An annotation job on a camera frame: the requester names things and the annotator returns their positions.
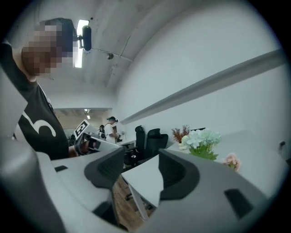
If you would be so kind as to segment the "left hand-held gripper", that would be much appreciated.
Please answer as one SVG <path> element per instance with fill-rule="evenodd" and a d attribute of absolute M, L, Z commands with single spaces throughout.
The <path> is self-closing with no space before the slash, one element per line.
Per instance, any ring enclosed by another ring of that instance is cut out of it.
<path fill-rule="evenodd" d="M 74 130 L 74 135 L 74 148 L 78 156 L 85 155 L 80 151 L 80 145 L 85 141 L 90 142 L 89 152 L 87 154 L 122 148 L 122 146 L 118 144 L 105 141 L 103 138 L 104 134 L 100 132 L 99 129 L 92 126 L 86 119 L 84 119 L 81 124 Z"/>

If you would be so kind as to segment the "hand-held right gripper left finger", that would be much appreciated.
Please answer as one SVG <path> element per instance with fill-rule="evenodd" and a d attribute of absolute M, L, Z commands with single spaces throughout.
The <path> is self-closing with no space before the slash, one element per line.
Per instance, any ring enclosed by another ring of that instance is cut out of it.
<path fill-rule="evenodd" d="M 51 161 L 37 153 L 46 190 L 66 228 L 117 228 L 112 188 L 123 169 L 117 147 Z"/>

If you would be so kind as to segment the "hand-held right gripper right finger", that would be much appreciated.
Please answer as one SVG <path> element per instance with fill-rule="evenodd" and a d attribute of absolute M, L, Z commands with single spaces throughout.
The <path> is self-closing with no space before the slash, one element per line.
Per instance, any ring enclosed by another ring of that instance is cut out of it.
<path fill-rule="evenodd" d="M 141 233 L 244 233 L 263 215 L 266 196 L 220 163 L 161 149 L 164 189 Z"/>

